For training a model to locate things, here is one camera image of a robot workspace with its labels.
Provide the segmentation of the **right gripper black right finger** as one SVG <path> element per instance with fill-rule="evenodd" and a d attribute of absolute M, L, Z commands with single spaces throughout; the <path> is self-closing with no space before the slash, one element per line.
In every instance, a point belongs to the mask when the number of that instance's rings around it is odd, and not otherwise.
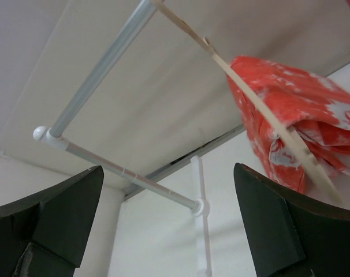
<path fill-rule="evenodd" d="M 350 210 L 233 169 L 257 276 L 350 276 Z"/>

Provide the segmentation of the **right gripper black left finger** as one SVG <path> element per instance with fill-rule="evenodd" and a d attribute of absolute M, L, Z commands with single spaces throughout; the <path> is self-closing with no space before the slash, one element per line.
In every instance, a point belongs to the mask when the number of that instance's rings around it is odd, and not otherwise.
<path fill-rule="evenodd" d="M 81 266 L 103 168 L 0 206 L 0 276 L 73 276 Z"/>

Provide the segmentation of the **red white tie-dye trousers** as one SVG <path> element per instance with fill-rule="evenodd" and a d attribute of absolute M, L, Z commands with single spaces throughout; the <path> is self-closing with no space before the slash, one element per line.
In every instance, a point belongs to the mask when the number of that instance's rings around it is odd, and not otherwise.
<path fill-rule="evenodd" d="M 326 77 L 257 57 L 239 55 L 230 66 L 286 128 L 297 131 L 328 176 L 350 176 L 350 168 L 339 158 L 350 155 L 349 92 Z M 228 84 L 267 176 L 304 193 L 301 163 L 241 88 L 232 80 Z"/>

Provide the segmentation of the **beige wooden clothes hanger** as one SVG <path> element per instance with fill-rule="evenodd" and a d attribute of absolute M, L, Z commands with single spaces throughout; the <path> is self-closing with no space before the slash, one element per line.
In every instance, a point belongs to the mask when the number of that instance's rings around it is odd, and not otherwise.
<path fill-rule="evenodd" d="M 343 198 L 331 179 L 325 173 L 324 168 L 320 165 L 314 154 L 306 146 L 303 139 L 294 129 L 286 128 L 268 106 L 256 95 L 256 93 L 247 85 L 245 81 L 227 64 L 217 53 L 211 41 L 208 38 L 199 36 L 184 20 L 179 18 L 171 11 L 162 1 L 151 2 L 164 16 L 172 23 L 189 35 L 203 50 L 205 50 L 213 60 L 223 69 L 223 71 L 234 81 L 242 90 L 246 97 L 253 103 L 255 108 L 265 117 L 267 122 L 280 135 L 284 144 L 295 155 L 296 159 L 302 164 L 306 173 L 311 178 L 314 185 L 326 193 L 332 201 L 341 204 Z"/>

